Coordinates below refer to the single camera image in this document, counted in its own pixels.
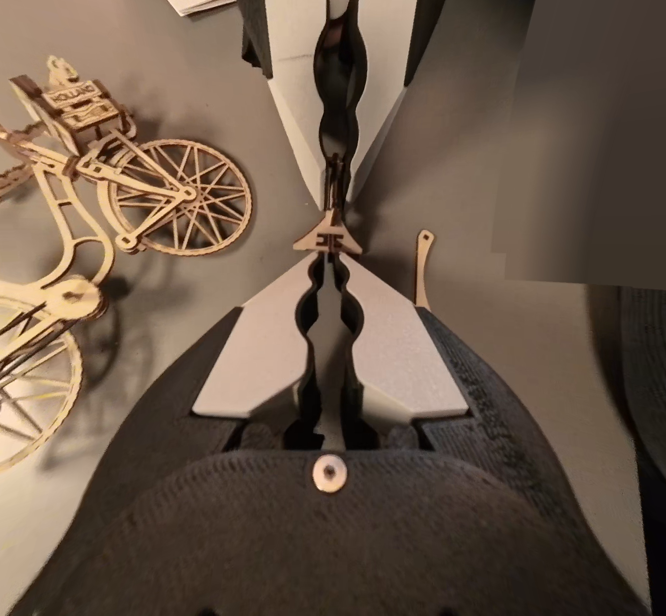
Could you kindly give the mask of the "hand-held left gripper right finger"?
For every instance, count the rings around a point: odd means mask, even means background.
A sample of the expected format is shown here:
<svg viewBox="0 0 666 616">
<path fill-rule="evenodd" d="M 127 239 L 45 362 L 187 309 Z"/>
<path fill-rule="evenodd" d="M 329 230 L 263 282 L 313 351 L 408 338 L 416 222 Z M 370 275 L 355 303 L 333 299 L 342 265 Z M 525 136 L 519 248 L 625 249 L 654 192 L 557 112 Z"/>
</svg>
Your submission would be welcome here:
<svg viewBox="0 0 666 616">
<path fill-rule="evenodd" d="M 351 256 L 336 257 L 348 373 L 361 418 L 453 418 L 469 405 L 417 307 Z"/>
</svg>

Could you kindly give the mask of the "dark knit fabric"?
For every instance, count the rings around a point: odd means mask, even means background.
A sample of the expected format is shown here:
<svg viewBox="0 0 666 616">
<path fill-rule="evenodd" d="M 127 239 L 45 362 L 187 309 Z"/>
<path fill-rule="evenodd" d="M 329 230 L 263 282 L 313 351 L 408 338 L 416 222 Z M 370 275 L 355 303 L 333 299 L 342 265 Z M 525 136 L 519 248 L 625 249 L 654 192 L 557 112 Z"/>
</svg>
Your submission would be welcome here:
<svg viewBox="0 0 666 616">
<path fill-rule="evenodd" d="M 587 284 L 592 346 L 611 400 L 665 477 L 665 291 Z"/>
</svg>

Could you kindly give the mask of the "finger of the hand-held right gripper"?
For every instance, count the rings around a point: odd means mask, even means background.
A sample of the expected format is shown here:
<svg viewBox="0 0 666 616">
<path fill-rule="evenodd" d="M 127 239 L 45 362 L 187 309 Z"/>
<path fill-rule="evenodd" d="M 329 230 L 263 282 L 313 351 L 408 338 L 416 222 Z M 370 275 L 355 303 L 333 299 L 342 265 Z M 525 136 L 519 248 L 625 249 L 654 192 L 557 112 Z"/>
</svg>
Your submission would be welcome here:
<svg viewBox="0 0 666 616">
<path fill-rule="evenodd" d="M 352 0 L 346 202 L 370 174 L 404 98 L 417 0 Z"/>
<path fill-rule="evenodd" d="M 324 208 L 326 161 L 321 145 L 324 105 L 314 57 L 328 21 L 328 0 L 264 0 L 272 77 L 268 86 L 304 183 Z"/>
</svg>

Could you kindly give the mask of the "slotted triangular wooden part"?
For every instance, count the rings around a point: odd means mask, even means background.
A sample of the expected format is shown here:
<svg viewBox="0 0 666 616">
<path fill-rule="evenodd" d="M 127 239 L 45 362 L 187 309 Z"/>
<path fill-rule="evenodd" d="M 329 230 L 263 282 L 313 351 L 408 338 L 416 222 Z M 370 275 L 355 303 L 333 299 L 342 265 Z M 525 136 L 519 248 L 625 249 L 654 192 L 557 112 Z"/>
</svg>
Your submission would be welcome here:
<svg viewBox="0 0 666 616">
<path fill-rule="evenodd" d="M 297 239 L 295 250 L 311 250 L 322 253 L 347 253 L 361 255 L 363 249 L 346 228 L 338 209 L 328 209 L 323 219 L 304 237 Z"/>
</svg>

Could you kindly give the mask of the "wooden tandem bicycle model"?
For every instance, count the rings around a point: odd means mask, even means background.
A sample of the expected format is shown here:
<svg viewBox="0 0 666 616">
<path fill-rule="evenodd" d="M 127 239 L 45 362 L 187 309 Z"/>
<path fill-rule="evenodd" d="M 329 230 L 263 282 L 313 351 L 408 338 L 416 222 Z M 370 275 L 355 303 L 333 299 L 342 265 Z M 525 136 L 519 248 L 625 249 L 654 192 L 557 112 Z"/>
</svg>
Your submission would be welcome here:
<svg viewBox="0 0 666 616">
<path fill-rule="evenodd" d="M 140 144 L 129 110 L 62 57 L 48 79 L 9 79 L 30 121 L 1 126 L 1 198 L 36 181 L 61 238 L 53 269 L 32 282 L 1 281 L 1 472 L 36 454 L 84 387 L 75 327 L 102 317 L 118 251 L 181 257 L 233 245 L 253 215 L 249 182 L 225 153 L 194 140 Z"/>
</svg>

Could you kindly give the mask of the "thin wooden strip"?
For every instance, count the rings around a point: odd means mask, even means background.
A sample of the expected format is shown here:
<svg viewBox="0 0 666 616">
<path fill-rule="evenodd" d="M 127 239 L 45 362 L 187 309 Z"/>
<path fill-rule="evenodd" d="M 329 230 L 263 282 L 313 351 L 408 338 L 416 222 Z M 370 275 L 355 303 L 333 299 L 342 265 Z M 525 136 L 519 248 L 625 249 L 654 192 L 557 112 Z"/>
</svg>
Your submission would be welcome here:
<svg viewBox="0 0 666 616">
<path fill-rule="evenodd" d="M 326 237 L 327 246 L 327 262 L 332 263 L 335 254 L 335 238 L 331 236 L 330 229 L 336 224 L 336 204 L 337 204 L 337 185 L 338 185 L 338 168 L 340 163 L 340 155 L 333 153 L 327 158 L 326 168 L 326 216 L 327 216 L 327 229 L 328 236 Z"/>
</svg>

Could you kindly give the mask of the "curved wooden strip square holes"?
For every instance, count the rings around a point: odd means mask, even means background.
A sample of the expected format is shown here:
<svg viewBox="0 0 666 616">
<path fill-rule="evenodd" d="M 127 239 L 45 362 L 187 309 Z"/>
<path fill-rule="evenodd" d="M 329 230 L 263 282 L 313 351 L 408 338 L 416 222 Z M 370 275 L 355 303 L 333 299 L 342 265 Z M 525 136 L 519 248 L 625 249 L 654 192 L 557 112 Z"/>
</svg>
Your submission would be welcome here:
<svg viewBox="0 0 666 616">
<path fill-rule="evenodd" d="M 428 311 L 431 310 L 431 306 L 426 292 L 426 266 L 429 251 L 435 241 L 436 236 L 427 229 L 422 229 L 416 239 L 413 302 L 415 306 L 425 308 Z"/>
</svg>

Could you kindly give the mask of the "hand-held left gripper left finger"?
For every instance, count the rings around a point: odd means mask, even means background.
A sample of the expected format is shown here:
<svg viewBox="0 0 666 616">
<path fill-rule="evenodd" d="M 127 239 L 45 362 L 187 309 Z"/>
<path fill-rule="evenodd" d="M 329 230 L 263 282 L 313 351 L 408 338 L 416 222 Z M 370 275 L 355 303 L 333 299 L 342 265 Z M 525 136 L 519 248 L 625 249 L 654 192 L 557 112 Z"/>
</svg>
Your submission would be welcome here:
<svg viewBox="0 0 666 616">
<path fill-rule="evenodd" d="M 209 418 L 257 418 L 300 407 L 298 389 L 314 366 L 304 306 L 317 302 L 322 255 L 310 253 L 242 305 L 192 412 Z"/>
</svg>

